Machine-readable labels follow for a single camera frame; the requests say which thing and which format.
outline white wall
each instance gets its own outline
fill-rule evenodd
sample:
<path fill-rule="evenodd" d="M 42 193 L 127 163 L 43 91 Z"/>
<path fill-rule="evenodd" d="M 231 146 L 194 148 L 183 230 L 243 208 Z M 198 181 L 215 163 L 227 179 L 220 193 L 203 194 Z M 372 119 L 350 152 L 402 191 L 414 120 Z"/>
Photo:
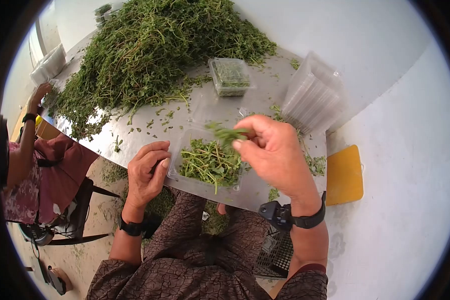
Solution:
<path fill-rule="evenodd" d="M 389 89 L 430 41 L 403 0 L 234 0 L 243 18 L 277 44 L 305 57 L 313 50 L 340 70 L 349 107 L 334 131 Z"/>
<path fill-rule="evenodd" d="M 3 91 L 0 113 L 7 119 L 6 126 L 9 136 L 12 135 L 20 116 L 20 106 L 26 106 L 27 100 L 34 90 L 35 85 L 29 76 L 33 69 L 27 35 L 13 60 Z"/>
<path fill-rule="evenodd" d="M 58 34 L 65 52 L 96 30 L 94 10 L 110 0 L 54 0 Z"/>
<path fill-rule="evenodd" d="M 51 1 L 39 16 L 40 30 L 42 32 L 45 51 L 48 53 L 56 46 L 60 45 L 59 29 L 57 27 L 57 16 L 55 14 L 55 4 Z"/>
<path fill-rule="evenodd" d="M 327 208 L 330 299 L 413 299 L 450 236 L 450 71 L 436 42 L 327 140 L 356 144 L 364 197 Z"/>

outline metal chair leg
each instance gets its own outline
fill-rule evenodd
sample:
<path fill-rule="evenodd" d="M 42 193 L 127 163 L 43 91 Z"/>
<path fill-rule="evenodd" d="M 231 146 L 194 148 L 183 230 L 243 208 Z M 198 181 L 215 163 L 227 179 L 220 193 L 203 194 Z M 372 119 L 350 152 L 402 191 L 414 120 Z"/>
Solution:
<path fill-rule="evenodd" d="M 48 245 L 51 246 L 63 246 L 63 245 L 76 245 L 76 244 L 83 244 L 91 241 L 95 241 L 104 237 L 107 237 L 109 234 L 97 234 L 97 235 L 91 235 L 89 237 L 73 237 L 73 238 L 62 238 L 62 239 L 53 239 L 51 240 Z"/>
<path fill-rule="evenodd" d="M 120 198 L 119 195 L 112 193 L 111 191 L 108 191 L 106 189 L 99 188 L 98 186 L 95 185 L 92 187 L 92 191 L 98 194 Z"/>

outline black wristwatch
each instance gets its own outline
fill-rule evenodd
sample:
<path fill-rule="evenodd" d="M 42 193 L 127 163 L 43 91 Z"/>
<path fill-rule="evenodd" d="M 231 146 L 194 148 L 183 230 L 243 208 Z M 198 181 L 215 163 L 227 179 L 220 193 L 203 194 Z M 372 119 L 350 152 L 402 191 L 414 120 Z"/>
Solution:
<path fill-rule="evenodd" d="M 141 223 L 125 223 L 122 216 L 120 215 L 120 230 L 125 231 L 129 236 L 132 237 L 138 237 L 139 235 L 142 235 L 142 232 L 145 231 L 145 218 L 143 218 L 143 221 Z"/>
<path fill-rule="evenodd" d="M 293 225 L 311 229 L 319 225 L 325 218 L 325 199 L 326 191 L 323 191 L 320 210 L 311 216 L 292 216 L 291 205 L 286 204 L 281 206 L 278 201 L 271 201 L 260 205 L 258 214 L 279 231 L 290 231 Z"/>
<path fill-rule="evenodd" d="M 290 216 L 292 224 L 300 228 L 312 229 L 319 225 L 325 218 L 325 197 L 321 198 L 320 210 L 311 216 Z"/>
<path fill-rule="evenodd" d="M 36 114 L 28 113 L 28 114 L 26 114 L 26 115 L 23 117 L 23 119 L 21 119 L 21 122 L 22 122 L 22 123 L 25 123 L 25 122 L 27 122 L 28 120 L 32 120 L 33 123 L 35 123 L 36 119 L 37 119 Z"/>

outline hand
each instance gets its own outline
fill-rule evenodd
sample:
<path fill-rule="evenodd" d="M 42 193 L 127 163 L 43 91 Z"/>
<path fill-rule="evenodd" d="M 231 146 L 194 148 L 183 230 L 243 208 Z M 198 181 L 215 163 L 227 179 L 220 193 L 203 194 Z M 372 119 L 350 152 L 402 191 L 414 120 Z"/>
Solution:
<path fill-rule="evenodd" d="M 52 91 L 52 86 L 48 82 L 44 82 L 39 85 L 31 95 L 30 103 L 28 105 L 28 112 L 32 114 L 37 114 L 38 105 L 42 101 L 42 98 L 45 97 L 47 93 Z"/>
<path fill-rule="evenodd" d="M 128 163 L 128 196 L 126 204 L 144 209 L 163 187 L 171 154 L 170 141 L 155 141 L 143 146 Z M 152 175 L 150 171 L 158 160 L 162 160 Z"/>
<path fill-rule="evenodd" d="M 232 146 L 262 179 L 283 194 L 303 203 L 321 207 L 318 192 L 297 138 L 297 131 L 288 123 L 274 121 L 263 115 L 246 117 L 234 129 L 245 128 L 248 140 L 235 140 Z"/>

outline fingernail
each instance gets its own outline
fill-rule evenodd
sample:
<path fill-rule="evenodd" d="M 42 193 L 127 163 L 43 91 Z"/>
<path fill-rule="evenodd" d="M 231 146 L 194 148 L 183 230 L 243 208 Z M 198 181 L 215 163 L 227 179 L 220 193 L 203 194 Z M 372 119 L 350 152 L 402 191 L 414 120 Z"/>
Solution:
<path fill-rule="evenodd" d="M 234 149 L 235 149 L 236 151 L 240 151 L 240 148 L 242 147 L 242 143 L 243 143 L 242 140 L 234 140 L 234 141 L 232 142 L 232 147 L 234 147 Z"/>
<path fill-rule="evenodd" d="M 162 166 L 164 167 L 164 168 L 168 168 L 168 165 L 170 164 L 170 159 L 169 158 L 165 158 L 163 161 L 162 161 Z"/>

